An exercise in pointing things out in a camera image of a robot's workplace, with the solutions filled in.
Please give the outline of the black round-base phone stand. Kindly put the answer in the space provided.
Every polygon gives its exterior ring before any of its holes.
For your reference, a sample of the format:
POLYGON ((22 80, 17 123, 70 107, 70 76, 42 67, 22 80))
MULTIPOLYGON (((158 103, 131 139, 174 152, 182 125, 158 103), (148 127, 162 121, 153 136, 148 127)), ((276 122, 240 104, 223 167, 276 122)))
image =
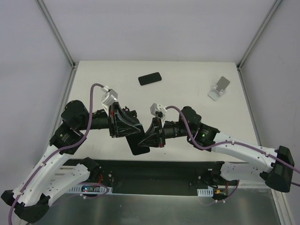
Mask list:
POLYGON ((136 112, 136 110, 130 110, 128 107, 124 107, 123 109, 122 109, 124 112, 125 112, 125 114, 126 115, 128 115, 129 117, 134 117, 134 118, 136 118, 137 117, 137 112, 136 112))

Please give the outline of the teal-edged black smartphone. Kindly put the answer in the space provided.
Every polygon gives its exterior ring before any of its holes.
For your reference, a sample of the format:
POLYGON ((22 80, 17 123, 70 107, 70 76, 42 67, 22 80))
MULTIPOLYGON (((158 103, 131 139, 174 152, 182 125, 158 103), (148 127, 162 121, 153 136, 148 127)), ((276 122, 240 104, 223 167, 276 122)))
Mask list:
POLYGON ((132 134, 126 136, 130 150, 134 156, 142 155, 150 152, 149 147, 139 146, 139 142, 144 138, 144 133, 132 134))

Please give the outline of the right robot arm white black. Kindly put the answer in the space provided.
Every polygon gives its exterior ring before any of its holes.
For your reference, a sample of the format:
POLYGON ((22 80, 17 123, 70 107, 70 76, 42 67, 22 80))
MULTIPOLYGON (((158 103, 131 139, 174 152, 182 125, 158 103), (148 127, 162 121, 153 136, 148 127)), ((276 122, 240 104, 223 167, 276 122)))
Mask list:
POLYGON ((211 180, 222 185, 232 180, 263 182, 279 192, 290 192, 293 172, 299 172, 291 151, 285 146, 267 148, 249 144, 201 122, 202 118, 190 106, 151 106, 154 115, 149 129, 139 147, 163 148, 166 140, 185 136, 187 142, 198 150, 220 153, 242 161, 224 162, 220 169, 211 173, 211 180))

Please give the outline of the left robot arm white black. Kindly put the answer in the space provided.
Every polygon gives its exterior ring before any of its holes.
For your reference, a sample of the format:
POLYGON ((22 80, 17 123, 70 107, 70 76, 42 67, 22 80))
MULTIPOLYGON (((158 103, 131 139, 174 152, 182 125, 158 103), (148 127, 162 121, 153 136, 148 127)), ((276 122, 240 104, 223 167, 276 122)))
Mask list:
POLYGON ((121 108, 114 100, 102 101, 102 109, 87 110, 79 100, 69 102, 61 114, 63 123, 55 131, 46 151, 27 179, 17 188, 6 190, 2 200, 11 207, 9 215, 15 213, 20 219, 35 223, 39 221, 53 203, 75 185, 87 182, 101 185, 103 173, 100 166, 86 157, 70 172, 52 180, 55 172, 67 162, 87 138, 90 130, 108 129, 111 137, 125 137, 133 155, 148 153, 148 147, 138 145, 144 129, 136 111, 121 108))

